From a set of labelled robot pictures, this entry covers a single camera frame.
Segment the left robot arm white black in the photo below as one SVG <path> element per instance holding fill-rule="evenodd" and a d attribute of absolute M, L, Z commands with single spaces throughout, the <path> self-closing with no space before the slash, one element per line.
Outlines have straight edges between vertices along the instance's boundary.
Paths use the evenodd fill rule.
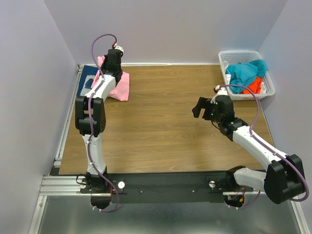
<path fill-rule="evenodd" d="M 84 140 L 88 157 L 86 183 L 95 189 L 109 186 L 115 189 L 113 183 L 105 178 L 102 133 L 106 127 L 104 102 L 121 79 L 122 56 L 121 47 L 109 49 L 99 67 L 100 77 L 95 86 L 87 94 L 77 96 L 75 100 L 75 127 Z"/>

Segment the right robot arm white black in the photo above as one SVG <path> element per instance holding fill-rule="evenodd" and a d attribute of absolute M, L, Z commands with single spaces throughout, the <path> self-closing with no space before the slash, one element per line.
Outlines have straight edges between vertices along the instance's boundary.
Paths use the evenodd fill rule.
<path fill-rule="evenodd" d="M 247 150 L 265 169 L 264 172 L 237 166 L 227 171 L 228 185 L 247 186 L 264 192 L 275 204 L 287 200 L 304 201 L 310 190 L 305 180 L 303 163 L 297 155 L 287 155 L 276 149 L 244 120 L 235 117 L 234 105 L 227 95 L 213 99 L 200 97 L 192 109 L 193 116 L 210 121 L 230 141 Z"/>

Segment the pink t-shirt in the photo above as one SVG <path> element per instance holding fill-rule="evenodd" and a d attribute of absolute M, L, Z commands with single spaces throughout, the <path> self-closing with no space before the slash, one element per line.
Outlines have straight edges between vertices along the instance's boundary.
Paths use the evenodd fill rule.
<path fill-rule="evenodd" d="M 97 63 L 101 67 L 104 63 L 105 57 L 99 56 L 97 57 Z M 100 77 L 100 71 L 98 70 L 96 76 L 93 80 L 91 88 L 93 88 L 98 82 Z M 117 86 L 109 93 L 109 97 L 114 98 L 119 101 L 128 101 L 130 93 L 130 74 L 123 72 L 121 76 L 121 80 L 117 84 Z"/>

